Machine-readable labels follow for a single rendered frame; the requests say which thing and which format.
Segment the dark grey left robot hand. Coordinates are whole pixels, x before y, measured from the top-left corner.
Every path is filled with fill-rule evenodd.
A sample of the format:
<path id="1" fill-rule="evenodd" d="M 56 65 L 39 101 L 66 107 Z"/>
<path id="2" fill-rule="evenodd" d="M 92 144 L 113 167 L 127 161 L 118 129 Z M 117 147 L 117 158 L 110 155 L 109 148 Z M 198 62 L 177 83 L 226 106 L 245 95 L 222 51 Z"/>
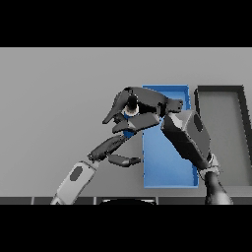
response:
<path id="1" fill-rule="evenodd" d="M 108 158 L 108 161 L 112 164 L 129 167 L 141 162 L 139 157 L 124 157 L 120 155 L 115 155 L 114 152 L 120 148 L 121 145 L 126 143 L 128 138 L 124 135 L 116 135 L 105 140 L 94 150 L 88 154 L 88 159 L 92 162 L 102 161 Z"/>

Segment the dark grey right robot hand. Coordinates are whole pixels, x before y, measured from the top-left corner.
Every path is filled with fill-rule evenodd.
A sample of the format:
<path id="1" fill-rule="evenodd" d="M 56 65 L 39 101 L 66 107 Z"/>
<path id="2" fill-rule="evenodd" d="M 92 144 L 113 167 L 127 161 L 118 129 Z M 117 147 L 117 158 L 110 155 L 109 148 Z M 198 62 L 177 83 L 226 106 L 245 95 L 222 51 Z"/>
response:
<path id="1" fill-rule="evenodd" d="M 131 96 L 134 96 L 137 100 L 139 113 L 125 119 L 122 111 Z M 159 125 L 159 119 L 169 112 L 179 113 L 182 106 L 182 99 L 173 99 L 150 89 L 127 87 L 116 95 L 112 107 L 102 123 L 107 124 L 113 119 L 116 125 L 112 128 L 112 133 L 124 130 L 137 133 L 143 129 Z"/>

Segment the blue bin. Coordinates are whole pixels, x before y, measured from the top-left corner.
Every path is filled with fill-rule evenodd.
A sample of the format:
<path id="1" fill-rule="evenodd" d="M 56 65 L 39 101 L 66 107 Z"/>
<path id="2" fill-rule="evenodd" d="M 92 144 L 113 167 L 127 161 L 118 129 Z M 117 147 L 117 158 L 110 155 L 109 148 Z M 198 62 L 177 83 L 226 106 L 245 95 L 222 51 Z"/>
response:
<path id="1" fill-rule="evenodd" d="M 148 189 L 197 188 L 197 168 L 173 147 L 159 125 L 142 131 L 144 187 Z"/>

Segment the dark grey bin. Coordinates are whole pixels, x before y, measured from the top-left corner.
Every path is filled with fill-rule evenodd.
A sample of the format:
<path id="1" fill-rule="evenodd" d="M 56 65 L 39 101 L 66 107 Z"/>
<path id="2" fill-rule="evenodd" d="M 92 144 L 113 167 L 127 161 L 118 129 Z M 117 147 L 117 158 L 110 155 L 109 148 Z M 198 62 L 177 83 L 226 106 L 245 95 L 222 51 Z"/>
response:
<path id="1" fill-rule="evenodd" d="M 199 86 L 195 106 L 211 137 L 224 186 L 252 186 L 252 128 L 244 87 Z"/>

